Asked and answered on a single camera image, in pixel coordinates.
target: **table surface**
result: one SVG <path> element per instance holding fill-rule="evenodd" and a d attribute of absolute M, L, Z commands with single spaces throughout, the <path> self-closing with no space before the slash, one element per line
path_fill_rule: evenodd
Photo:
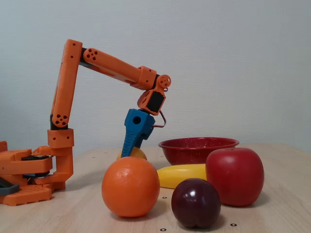
<path fill-rule="evenodd" d="M 311 154 L 283 144 L 238 147 L 251 148 L 261 157 L 265 170 L 263 191 L 251 207 L 222 206 L 211 230 L 311 232 Z M 128 219 L 113 215 L 103 202 L 101 184 L 105 170 L 120 150 L 90 150 L 75 157 L 74 174 L 67 181 L 66 191 L 55 192 L 50 201 L 15 207 L 0 204 L 0 233 L 159 233 L 163 229 L 167 233 L 202 232 L 184 229 L 174 218 L 172 189 L 161 188 L 158 202 L 144 217 Z M 156 169 L 169 166 L 160 148 L 142 150 Z"/>

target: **apple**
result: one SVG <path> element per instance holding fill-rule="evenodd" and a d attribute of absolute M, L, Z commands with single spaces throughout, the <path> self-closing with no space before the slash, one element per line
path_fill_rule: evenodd
<path fill-rule="evenodd" d="M 206 160 L 206 173 L 207 180 L 225 205 L 249 206 L 257 200 L 263 188 L 261 159 L 248 148 L 213 151 Z"/>
<path fill-rule="evenodd" d="M 207 181 L 189 178 L 172 195 L 172 211 L 186 228 L 209 228 L 218 219 L 221 203 L 216 189 Z"/>

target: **yellow banana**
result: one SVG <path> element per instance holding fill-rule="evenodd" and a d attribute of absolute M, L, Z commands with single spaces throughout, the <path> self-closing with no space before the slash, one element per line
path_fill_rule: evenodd
<path fill-rule="evenodd" d="M 205 164 L 167 166 L 159 169 L 157 174 L 160 179 L 160 186 L 164 188 L 176 188 L 177 185 L 188 178 L 207 180 Z"/>
<path fill-rule="evenodd" d="M 122 151 L 119 153 L 117 160 L 121 158 Z M 145 153 L 137 147 L 134 147 L 130 156 L 139 157 L 147 160 Z"/>

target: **orange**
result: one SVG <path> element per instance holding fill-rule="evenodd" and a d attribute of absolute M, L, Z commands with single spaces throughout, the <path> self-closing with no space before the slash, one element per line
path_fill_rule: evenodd
<path fill-rule="evenodd" d="M 119 153 L 117 159 L 120 159 L 121 155 L 122 155 L 122 151 Z M 145 153 L 140 148 L 137 148 L 137 147 L 133 148 L 132 153 L 130 154 L 130 156 L 147 159 Z"/>
<path fill-rule="evenodd" d="M 122 217 L 147 214 L 160 192 L 156 169 L 145 159 L 124 157 L 113 162 L 102 182 L 102 197 L 107 208 Z"/>

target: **plum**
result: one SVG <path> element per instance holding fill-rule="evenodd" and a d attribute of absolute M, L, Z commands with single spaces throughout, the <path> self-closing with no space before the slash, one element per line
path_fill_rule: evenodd
<path fill-rule="evenodd" d="M 186 228 L 211 227 L 218 219 L 220 208 L 216 189 L 205 180 L 186 179 L 173 192 L 173 214 Z"/>

